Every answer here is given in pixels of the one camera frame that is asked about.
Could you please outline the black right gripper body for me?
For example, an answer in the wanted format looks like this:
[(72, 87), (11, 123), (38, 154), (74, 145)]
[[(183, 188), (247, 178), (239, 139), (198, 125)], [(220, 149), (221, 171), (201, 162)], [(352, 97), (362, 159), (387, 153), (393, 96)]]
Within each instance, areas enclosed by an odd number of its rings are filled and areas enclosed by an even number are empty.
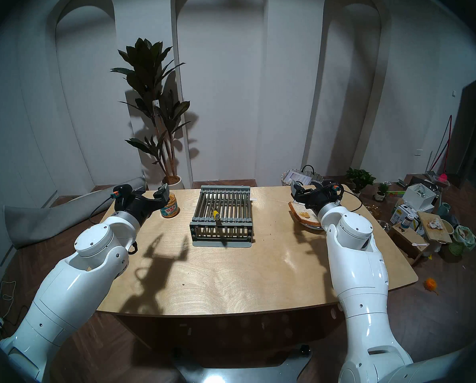
[(306, 209), (320, 211), (329, 203), (340, 204), (343, 198), (343, 185), (333, 180), (324, 180), (322, 182), (311, 181), (314, 185), (312, 190), (305, 190), (300, 195), (300, 203), (305, 205)]

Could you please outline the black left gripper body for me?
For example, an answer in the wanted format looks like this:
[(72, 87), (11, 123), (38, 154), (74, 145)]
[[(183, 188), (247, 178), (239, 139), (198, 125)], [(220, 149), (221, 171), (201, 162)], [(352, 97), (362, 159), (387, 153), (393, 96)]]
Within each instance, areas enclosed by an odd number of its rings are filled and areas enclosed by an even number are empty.
[(135, 220), (139, 226), (155, 211), (162, 208), (162, 186), (153, 194), (153, 199), (144, 197), (143, 192), (136, 192), (129, 184), (117, 185), (113, 188), (112, 198), (115, 199), (114, 210), (124, 211)]

